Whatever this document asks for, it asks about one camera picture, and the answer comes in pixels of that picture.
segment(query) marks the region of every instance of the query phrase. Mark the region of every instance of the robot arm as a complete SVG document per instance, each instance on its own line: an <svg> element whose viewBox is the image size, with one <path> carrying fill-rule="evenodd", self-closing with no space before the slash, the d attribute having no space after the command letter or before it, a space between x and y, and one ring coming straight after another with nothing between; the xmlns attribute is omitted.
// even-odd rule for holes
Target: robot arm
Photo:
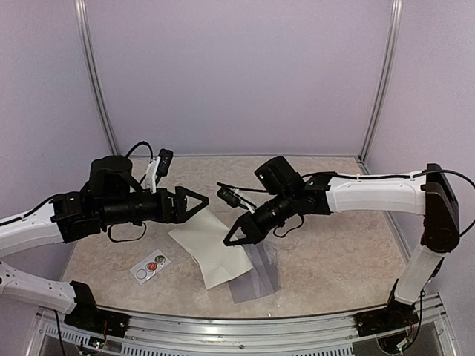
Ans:
<svg viewBox="0 0 475 356"><path fill-rule="evenodd" d="M274 195L254 211L239 217L224 239L225 245L259 243L294 215L330 215L352 210L403 211L424 215L425 232L407 268L396 281L387 306L356 316L361 336L387 332L417 323L414 303L439 270L444 256L459 244L459 207L445 175L435 164L424 171L393 175L342 175L321 172L300 176L278 156L255 171L266 191ZM219 184L217 195L231 207L238 205L239 191ZM232 240L240 229L243 236Z"/></svg>
<svg viewBox="0 0 475 356"><path fill-rule="evenodd" d="M77 241L115 224L187 221L209 200L184 187L176 187L175 193L157 188L172 157L171 151L162 149L151 159L143 178L145 188L132 177L132 162L127 157L94 160L81 191L57 194L32 211L0 220L0 257L40 245ZM187 197L200 204L188 210ZM114 336L123 337L126 330L128 316L98 309L84 283L46 280L0 262L0 294L65 313L66 323L93 332L103 332L105 323Z"/></svg>

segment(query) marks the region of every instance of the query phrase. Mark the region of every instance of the red sticker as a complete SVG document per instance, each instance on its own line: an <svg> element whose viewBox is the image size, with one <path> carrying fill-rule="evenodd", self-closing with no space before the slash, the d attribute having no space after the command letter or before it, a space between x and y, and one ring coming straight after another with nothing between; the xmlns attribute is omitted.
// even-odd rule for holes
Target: red sticker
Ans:
<svg viewBox="0 0 475 356"><path fill-rule="evenodd" d="M147 269L149 271L155 271L157 269L157 264L155 262L150 262L148 265L147 265Z"/></svg>

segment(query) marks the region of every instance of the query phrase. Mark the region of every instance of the light purple wall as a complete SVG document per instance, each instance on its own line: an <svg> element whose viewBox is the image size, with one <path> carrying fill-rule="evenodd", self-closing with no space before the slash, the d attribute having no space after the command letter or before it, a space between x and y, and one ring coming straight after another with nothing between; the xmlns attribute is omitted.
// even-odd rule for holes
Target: light purple wall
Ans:
<svg viewBox="0 0 475 356"><path fill-rule="evenodd" d="M475 2L406 0L384 110L371 148L372 172L404 172L438 162L475 178ZM458 178L462 228L475 216L475 191ZM397 215L413 248L422 220ZM440 291L463 355L475 332L475 231L446 258Z"/></svg>
<svg viewBox="0 0 475 356"><path fill-rule="evenodd" d="M87 1L122 151L359 153L391 4Z"/></svg>
<svg viewBox="0 0 475 356"><path fill-rule="evenodd" d="M108 153L88 82L73 1L0 0L0 217L80 189ZM3 260L59 278L70 245ZM20 355L36 308L0 297L0 355Z"/></svg>

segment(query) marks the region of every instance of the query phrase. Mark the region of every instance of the white cloth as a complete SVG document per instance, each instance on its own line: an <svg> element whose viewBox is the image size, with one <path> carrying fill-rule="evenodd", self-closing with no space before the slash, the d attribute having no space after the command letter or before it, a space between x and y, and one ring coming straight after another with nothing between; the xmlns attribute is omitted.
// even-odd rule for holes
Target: white cloth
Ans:
<svg viewBox="0 0 475 356"><path fill-rule="evenodd" d="M225 246L229 232L212 212L203 209L170 231L170 236L194 258L201 269L206 289L233 280L252 269L242 246Z"/></svg>

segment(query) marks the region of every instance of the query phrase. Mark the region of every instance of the wire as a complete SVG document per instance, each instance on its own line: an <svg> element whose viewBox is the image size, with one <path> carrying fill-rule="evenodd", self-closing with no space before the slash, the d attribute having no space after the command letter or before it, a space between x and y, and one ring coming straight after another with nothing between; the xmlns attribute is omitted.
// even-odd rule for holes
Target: wire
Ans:
<svg viewBox="0 0 475 356"><path fill-rule="evenodd" d="M277 229L279 228L278 226L274 227L274 230L272 230L272 234L275 236L275 237L278 237L279 239L283 239L285 236L287 236L287 234L291 231L294 231L294 230L297 230L298 228L301 228L304 223L305 223L305 218L304 218L304 215L299 215L300 217L300 224L295 226L294 228L291 228L289 230L286 231L286 233L284 235L277 235L276 231Z"/></svg>
<svg viewBox="0 0 475 356"><path fill-rule="evenodd" d="M125 155L125 157L129 158L130 155L136 150L138 149L138 147L140 146L146 146L148 148L148 151L150 152L150 160L152 161L154 159L154 150L153 148L150 146L150 144L146 141L140 141L138 143L136 143L134 145L134 147L132 147L130 150L128 150L127 154Z"/></svg>
<svg viewBox="0 0 475 356"><path fill-rule="evenodd" d="M57 326L57 328L58 328L58 338L59 338L59 345L61 346L62 356L66 356L65 345L64 345L64 343L62 342L61 326L59 325L58 312L57 312L56 310L53 310L53 311L54 311L54 315L56 316L56 326Z"/></svg>
<svg viewBox="0 0 475 356"><path fill-rule="evenodd" d="M233 185L228 185L228 184L224 184L224 183L221 183L221 182L218 182L216 184L218 184L220 187L226 187L226 188L230 188L230 189L239 189L240 191L252 191L254 193L268 193L268 191L266 191L264 189L234 187Z"/></svg>
<svg viewBox="0 0 475 356"><path fill-rule="evenodd" d="M113 243L131 243L132 241L138 241L142 237L144 237L145 233L147 232L147 224L145 224L144 222L141 222L139 226L143 226L143 232L138 238L131 239L131 240L115 240L115 239L112 238L112 226L114 226L114 225L109 226L108 229L107 229L107 237Z"/></svg>
<svg viewBox="0 0 475 356"><path fill-rule="evenodd" d="M51 197L43 200L41 203L39 203L37 206L35 206L29 212L27 212L23 215L20 215L19 217L14 217L13 219L0 222L0 226L5 226L5 225L9 225L11 223L16 223L17 221L23 220L23 219L29 217L30 215L35 214L43 205L45 205L47 202L50 202L52 199L54 199L57 196L59 196L59 194L52 195Z"/></svg>
<svg viewBox="0 0 475 356"><path fill-rule="evenodd" d="M416 334L414 335L414 338L409 342L409 345L407 345L407 347L403 349L402 351L408 350L416 342L416 339L419 336L419 332L422 326L422 298L423 297L424 297L424 291L422 290L421 295L420 295L421 301L420 301L420 307L419 307L419 323L417 324Z"/></svg>
<svg viewBox="0 0 475 356"><path fill-rule="evenodd" d="M350 176L346 174L338 174L335 172L315 172L315 173L308 173L304 174L302 178L314 176L316 174L332 176L336 178L344 178L344 179L352 179L352 180L379 180L379 179L395 179L395 178L402 178L402 179L410 179L410 176L407 174L383 174L383 175L375 175L375 176Z"/></svg>
<svg viewBox="0 0 475 356"><path fill-rule="evenodd" d="M464 179L465 181L467 181L475 189L475 183L472 179L468 178L467 176L465 176L464 174L462 174L460 172L452 171L450 169L438 169L436 171L424 171L424 172L421 172L421 173L418 173L418 174L414 174L414 178L421 177L421 176L427 176L428 174L434 174L434 173L453 174L454 176L458 176L458 177ZM467 234L473 228L474 225L475 225L475 219L470 223L470 225L464 231L462 231L462 233L460 233L460 237Z"/></svg>

